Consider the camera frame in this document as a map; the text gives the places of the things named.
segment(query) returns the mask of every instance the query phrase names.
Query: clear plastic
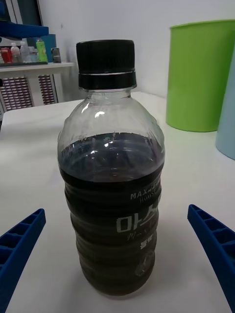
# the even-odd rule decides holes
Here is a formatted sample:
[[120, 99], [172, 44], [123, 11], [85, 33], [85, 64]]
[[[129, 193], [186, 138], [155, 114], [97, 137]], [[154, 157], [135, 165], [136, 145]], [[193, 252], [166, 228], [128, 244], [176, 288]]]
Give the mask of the clear plastic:
[[[141, 140], [128, 134], [139, 135]], [[141, 178], [161, 167], [164, 155], [162, 130], [156, 119], [131, 97], [130, 89], [90, 91], [66, 119], [58, 140], [61, 169], [78, 179], [96, 182]], [[125, 175], [123, 171], [118, 174], [121, 164]]]
[[30, 52], [28, 45], [26, 42], [21, 41], [21, 56], [22, 56], [22, 61], [24, 63], [30, 63], [31, 62], [31, 57], [30, 57]]
[[164, 136], [130, 89], [90, 91], [66, 119], [58, 161], [85, 277], [100, 291], [140, 288], [155, 262]]
[[12, 43], [11, 45], [12, 45], [12, 47], [11, 47], [12, 62], [13, 63], [21, 63], [22, 57], [21, 57], [20, 49], [16, 46], [16, 43]]

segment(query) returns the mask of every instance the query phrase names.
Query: white wall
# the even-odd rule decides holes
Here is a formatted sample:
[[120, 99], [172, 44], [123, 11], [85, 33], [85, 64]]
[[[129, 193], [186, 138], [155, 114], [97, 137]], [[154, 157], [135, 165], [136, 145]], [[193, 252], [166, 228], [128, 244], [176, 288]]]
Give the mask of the white wall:
[[[166, 96], [169, 27], [234, 19], [235, 0], [39, 0], [42, 18], [56, 34], [62, 57], [76, 60], [79, 41], [132, 39], [138, 90]], [[78, 98], [77, 68], [63, 77], [66, 100]]]

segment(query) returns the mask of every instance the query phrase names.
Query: plastic bottle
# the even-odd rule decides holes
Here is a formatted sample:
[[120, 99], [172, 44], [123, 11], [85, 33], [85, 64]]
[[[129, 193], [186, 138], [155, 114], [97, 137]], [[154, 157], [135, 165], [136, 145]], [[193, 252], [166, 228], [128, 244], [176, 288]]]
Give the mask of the plastic bottle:
[[2, 58], [1, 49], [0, 49], [0, 64], [3, 64], [3, 63], [4, 63], [4, 59]]
[[9, 48], [2, 48], [1, 56], [4, 60], [4, 63], [12, 63], [12, 53]]
[[140, 288], [155, 262], [164, 136], [131, 97], [134, 43], [77, 44], [87, 98], [66, 119], [58, 162], [85, 277], [100, 291]]
[[20, 49], [16, 46], [16, 43], [11, 44], [12, 62], [22, 63], [22, 56]]
[[21, 41], [21, 56], [22, 56], [22, 60], [24, 63], [30, 63], [31, 62], [29, 48], [28, 48], [26, 42], [24, 42], [24, 41]]
[[37, 39], [36, 46], [37, 46], [37, 50], [38, 50], [39, 61], [40, 62], [48, 62], [45, 43], [41, 38]]
[[28, 47], [29, 48], [29, 52], [30, 52], [30, 58], [31, 58], [31, 62], [37, 62], [37, 53], [35, 51], [34, 47]]

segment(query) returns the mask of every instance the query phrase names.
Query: table surface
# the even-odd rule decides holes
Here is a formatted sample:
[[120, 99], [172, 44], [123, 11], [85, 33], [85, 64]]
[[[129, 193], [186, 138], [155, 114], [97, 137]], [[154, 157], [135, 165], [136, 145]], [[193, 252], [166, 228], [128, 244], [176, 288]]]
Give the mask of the table surface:
[[230, 313], [193, 229], [196, 204], [235, 228], [235, 161], [215, 148], [216, 133], [190, 133], [165, 124], [163, 98], [132, 94], [156, 117], [166, 159], [156, 263], [148, 282], [126, 297], [109, 297], [84, 278], [64, 197], [57, 137], [80, 101], [5, 113], [0, 133], [0, 230], [5, 233], [38, 208], [47, 223], [26, 264], [8, 313]]

